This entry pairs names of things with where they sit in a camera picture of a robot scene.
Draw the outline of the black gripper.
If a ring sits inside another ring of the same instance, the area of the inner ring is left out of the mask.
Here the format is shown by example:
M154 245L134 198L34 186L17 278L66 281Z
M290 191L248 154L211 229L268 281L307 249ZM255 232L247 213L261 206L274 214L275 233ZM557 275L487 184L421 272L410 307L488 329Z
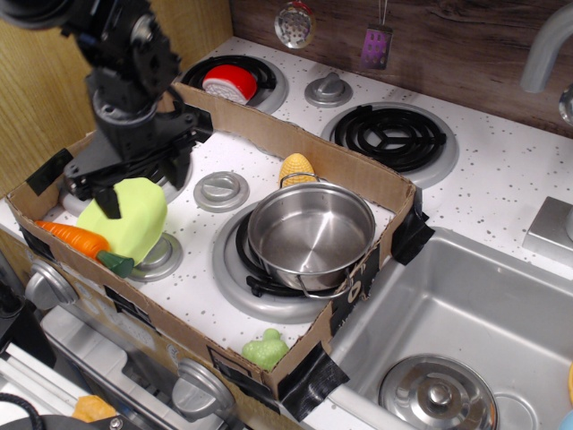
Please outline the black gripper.
M184 188L197 142L213 133L210 113L185 103L159 113L155 104L133 113L108 103L95 103L97 130L90 144L64 168L72 193L81 200L95 199L108 219L120 219L113 185L136 167L158 163L158 171L176 189Z

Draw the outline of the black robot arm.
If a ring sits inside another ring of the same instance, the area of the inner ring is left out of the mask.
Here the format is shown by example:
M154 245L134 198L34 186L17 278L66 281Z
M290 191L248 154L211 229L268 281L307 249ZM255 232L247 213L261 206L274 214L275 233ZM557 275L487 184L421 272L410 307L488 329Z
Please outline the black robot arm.
M26 30L59 28L91 66L86 78L97 129L64 167L70 192L121 218L115 185L157 173L184 188L191 152L213 133L210 113L172 83L180 58L147 1L3 1L1 17Z

